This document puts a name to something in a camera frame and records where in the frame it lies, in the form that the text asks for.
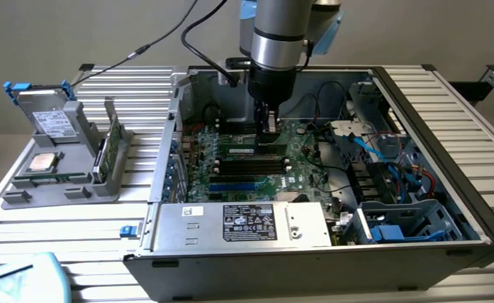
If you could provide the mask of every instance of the slotted metal surface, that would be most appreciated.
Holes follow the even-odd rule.
[[[438,84],[432,73],[420,66],[391,67],[388,71],[494,209],[494,157],[491,157],[494,141],[467,112],[459,109],[455,97]],[[137,224],[149,210],[146,200],[163,130],[161,117],[171,100],[171,73],[173,68],[118,68],[89,80],[78,93],[90,121],[103,129],[109,128],[107,119],[103,119],[107,115],[105,98],[115,96],[121,119],[137,133],[121,201],[26,210],[5,211],[0,208],[0,264],[42,251],[54,251],[70,276],[75,302],[151,302],[121,262],[119,251],[134,249],[139,240],[121,240],[119,229]],[[264,301],[424,303],[468,300],[494,303],[494,263],[486,269],[459,272],[427,292]]]

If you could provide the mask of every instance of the green circuit board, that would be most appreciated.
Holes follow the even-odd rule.
[[[286,153],[275,156],[252,155],[256,137],[252,134],[224,135],[218,133],[218,129],[206,126],[191,133],[190,146],[191,156],[188,160],[190,173],[190,203],[207,203],[211,201],[234,202],[234,201],[278,201],[282,195],[279,193],[306,194],[311,201],[330,203],[332,201],[331,193],[324,193],[316,189],[310,181],[312,174],[318,181],[324,175],[324,170],[307,162],[302,153],[302,148],[308,139],[307,134],[299,134],[298,129],[307,128],[307,124],[299,121],[287,121],[280,127],[280,137],[276,144],[284,144]],[[306,146],[314,149],[314,142],[307,142]],[[258,159],[283,159],[288,157],[292,169],[287,174],[280,175],[258,175],[255,176],[256,189],[252,191],[210,191],[210,178],[219,176],[214,172],[216,158],[222,160],[258,160]],[[320,188],[330,190],[327,184],[320,184]],[[211,195],[219,193],[220,199],[210,199]]]

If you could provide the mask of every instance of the processor chip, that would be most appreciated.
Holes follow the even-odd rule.
[[[27,172],[50,172],[58,164],[57,153],[39,153],[34,156]]]

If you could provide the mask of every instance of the gray wall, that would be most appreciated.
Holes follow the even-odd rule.
[[[219,0],[200,0],[190,20]],[[54,84],[85,62],[113,64],[177,23],[191,0],[0,0],[0,133],[30,132],[2,92],[5,81]],[[343,0],[336,45],[314,64],[434,63],[447,78],[475,80],[494,64],[494,0]],[[216,60],[238,56],[239,0],[192,31]],[[175,34],[133,63],[202,61]],[[486,114],[494,120],[494,101]]]

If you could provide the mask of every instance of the blue latch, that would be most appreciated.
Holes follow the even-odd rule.
[[[376,243],[438,242],[446,236],[446,232],[439,230],[427,236],[406,237],[399,225],[378,225],[371,233]]]
[[[66,91],[66,93],[69,94],[70,100],[71,101],[77,101],[78,100],[78,96],[75,96],[75,92],[73,91],[73,86],[71,86],[71,84],[70,84],[70,82],[67,80],[63,80],[62,81],[62,88]]]
[[[5,83],[5,90],[6,90],[6,93],[9,94],[10,98],[11,98],[11,101],[14,102],[15,105],[19,105],[19,102],[18,102],[18,99],[15,98],[15,95],[13,94],[13,88],[11,88],[11,82],[7,81]]]
[[[121,229],[121,238],[137,238],[137,232],[139,231],[138,226],[126,225]]]
[[[17,91],[25,91],[25,90],[30,90],[31,89],[31,83],[18,83],[15,84],[15,86],[13,87],[13,90],[17,90]]]

